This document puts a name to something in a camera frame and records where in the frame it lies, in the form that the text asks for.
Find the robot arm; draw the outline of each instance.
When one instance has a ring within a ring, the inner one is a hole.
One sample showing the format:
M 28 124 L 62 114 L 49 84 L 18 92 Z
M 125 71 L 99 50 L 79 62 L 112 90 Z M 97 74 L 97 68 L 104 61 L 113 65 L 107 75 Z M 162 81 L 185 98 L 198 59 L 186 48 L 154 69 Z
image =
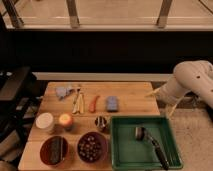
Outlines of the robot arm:
M 213 108 L 213 65 L 208 61 L 187 61 L 175 66 L 170 80 L 155 91 L 158 99 L 173 108 L 192 91 Z

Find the small cup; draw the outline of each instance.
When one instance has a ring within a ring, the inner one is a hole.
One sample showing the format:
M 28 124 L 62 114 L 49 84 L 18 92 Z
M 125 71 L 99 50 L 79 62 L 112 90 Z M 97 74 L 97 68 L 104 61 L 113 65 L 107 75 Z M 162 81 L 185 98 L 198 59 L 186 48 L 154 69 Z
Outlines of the small cup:
M 60 115 L 58 122 L 66 131 L 70 131 L 73 126 L 73 117 L 68 113 L 63 113 Z
M 55 129 L 54 117 L 51 113 L 42 113 L 36 118 L 36 126 L 48 134 L 52 134 Z

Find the white container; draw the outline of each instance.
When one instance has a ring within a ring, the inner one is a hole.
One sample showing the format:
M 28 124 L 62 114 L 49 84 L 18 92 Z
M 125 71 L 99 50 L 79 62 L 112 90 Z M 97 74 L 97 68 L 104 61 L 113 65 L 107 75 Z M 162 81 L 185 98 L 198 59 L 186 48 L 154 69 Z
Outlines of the white container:
M 37 128 L 52 134 L 55 128 L 54 117 L 51 113 L 42 113 L 36 118 Z

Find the green plastic tray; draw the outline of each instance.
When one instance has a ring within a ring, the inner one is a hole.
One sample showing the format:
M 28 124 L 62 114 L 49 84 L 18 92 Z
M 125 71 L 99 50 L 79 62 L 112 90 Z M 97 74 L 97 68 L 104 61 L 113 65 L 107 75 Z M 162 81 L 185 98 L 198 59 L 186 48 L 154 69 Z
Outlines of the green plastic tray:
M 163 169 L 152 144 L 135 139 L 135 127 L 143 125 L 159 142 L 169 169 L 183 167 L 169 120 L 160 116 L 112 116 L 111 155 L 114 170 Z

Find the brown bowl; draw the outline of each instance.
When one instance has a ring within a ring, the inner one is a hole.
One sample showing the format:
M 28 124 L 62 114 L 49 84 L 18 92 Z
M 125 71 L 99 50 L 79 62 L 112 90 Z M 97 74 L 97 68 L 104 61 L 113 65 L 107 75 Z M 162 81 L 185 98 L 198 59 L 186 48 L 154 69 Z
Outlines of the brown bowl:
M 80 138 L 77 151 L 86 163 L 103 161 L 108 153 L 108 141 L 98 132 L 88 132 Z
M 50 166 L 61 164 L 69 153 L 69 143 L 61 136 L 47 139 L 40 150 L 41 161 Z

